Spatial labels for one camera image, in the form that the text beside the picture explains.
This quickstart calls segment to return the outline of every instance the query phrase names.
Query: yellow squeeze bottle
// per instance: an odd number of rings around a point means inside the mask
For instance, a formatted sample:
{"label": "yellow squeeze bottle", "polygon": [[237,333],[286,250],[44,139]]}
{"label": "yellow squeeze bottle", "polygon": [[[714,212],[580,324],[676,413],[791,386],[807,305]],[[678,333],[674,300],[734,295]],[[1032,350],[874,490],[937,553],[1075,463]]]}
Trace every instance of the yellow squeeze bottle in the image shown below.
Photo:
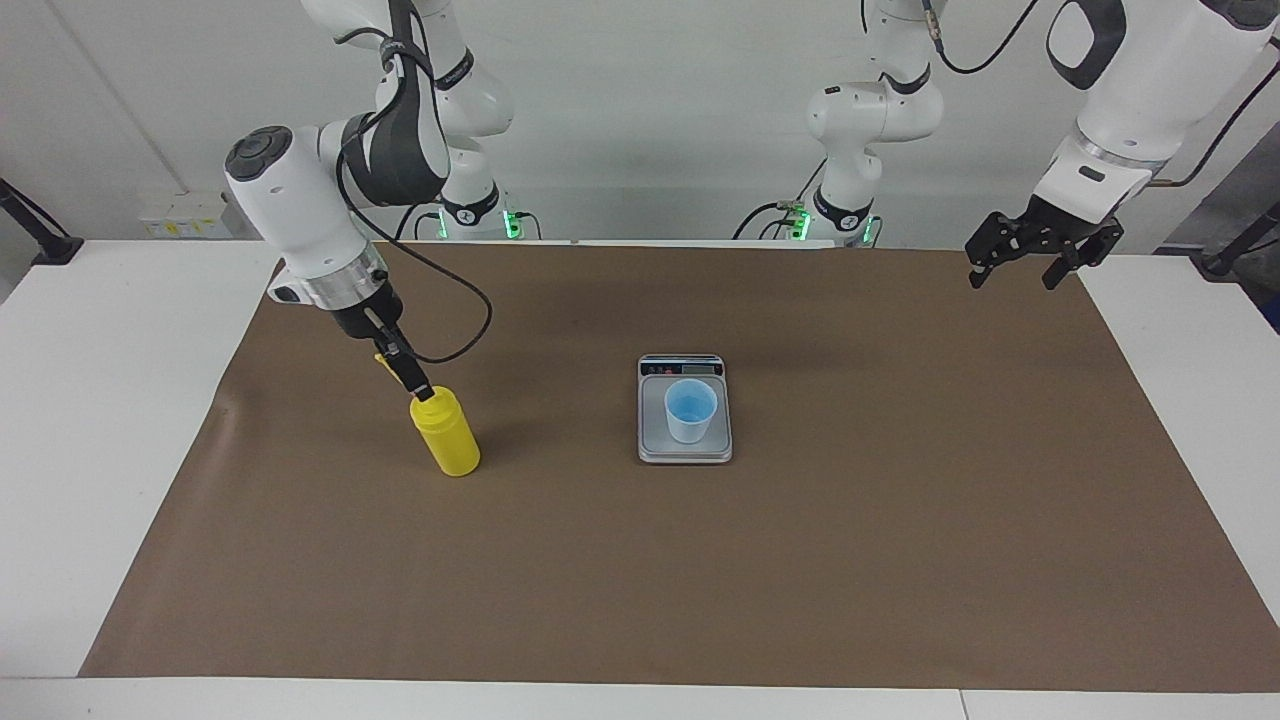
{"label": "yellow squeeze bottle", "polygon": [[428,400],[415,397],[410,402],[410,416],[445,475],[470,475],[480,466],[480,446],[471,434],[471,425],[462,414],[457,396],[447,387],[434,389],[435,395]]}

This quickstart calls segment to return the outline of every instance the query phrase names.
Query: brown mat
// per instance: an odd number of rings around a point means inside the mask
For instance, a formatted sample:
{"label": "brown mat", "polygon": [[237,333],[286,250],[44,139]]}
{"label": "brown mat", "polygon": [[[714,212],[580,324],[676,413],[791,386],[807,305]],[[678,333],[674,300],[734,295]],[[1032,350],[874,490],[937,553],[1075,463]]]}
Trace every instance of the brown mat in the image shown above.
{"label": "brown mat", "polygon": [[[975,293],[947,252],[433,254],[498,307],[434,374],[480,471],[433,469],[366,345],[264,301],[83,675],[1280,691],[1280,630],[1042,263]],[[406,332],[465,341],[475,299],[390,260]],[[635,361],[671,351],[724,356],[731,465],[637,460]]]}

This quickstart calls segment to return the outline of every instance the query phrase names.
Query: plastic cup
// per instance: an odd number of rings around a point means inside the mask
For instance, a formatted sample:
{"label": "plastic cup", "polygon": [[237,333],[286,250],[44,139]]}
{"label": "plastic cup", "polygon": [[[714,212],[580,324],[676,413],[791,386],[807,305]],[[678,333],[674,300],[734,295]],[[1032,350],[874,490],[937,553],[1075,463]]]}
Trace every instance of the plastic cup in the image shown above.
{"label": "plastic cup", "polygon": [[719,397],[712,386],[696,379],[684,379],[667,388],[667,429],[682,445],[694,445],[707,437],[707,428],[719,410]]}

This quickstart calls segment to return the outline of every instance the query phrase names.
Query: digital scale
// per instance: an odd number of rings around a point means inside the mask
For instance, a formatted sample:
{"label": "digital scale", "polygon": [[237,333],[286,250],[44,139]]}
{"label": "digital scale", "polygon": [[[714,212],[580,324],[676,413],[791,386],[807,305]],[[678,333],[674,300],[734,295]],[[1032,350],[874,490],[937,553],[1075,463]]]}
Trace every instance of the digital scale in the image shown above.
{"label": "digital scale", "polygon": [[[724,360],[716,355],[645,355],[640,359],[637,378],[636,424],[641,460],[653,465],[722,465],[733,457]],[[667,388],[689,378],[710,386],[719,400],[707,437],[694,445],[676,442],[667,428]]]}

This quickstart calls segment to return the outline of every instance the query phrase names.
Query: white table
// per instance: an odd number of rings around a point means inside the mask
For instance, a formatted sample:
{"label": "white table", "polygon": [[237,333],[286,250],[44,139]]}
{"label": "white table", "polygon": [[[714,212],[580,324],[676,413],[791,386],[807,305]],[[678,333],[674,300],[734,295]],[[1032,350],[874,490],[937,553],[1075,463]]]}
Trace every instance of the white table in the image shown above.
{"label": "white table", "polygon": [[[252,242],[91,242],[0,305],[0,717],[1280,717],[1280,694],[73,679],[274,263]],[[1181,259],[1083,278],[1280,618],[1280,338]]]}

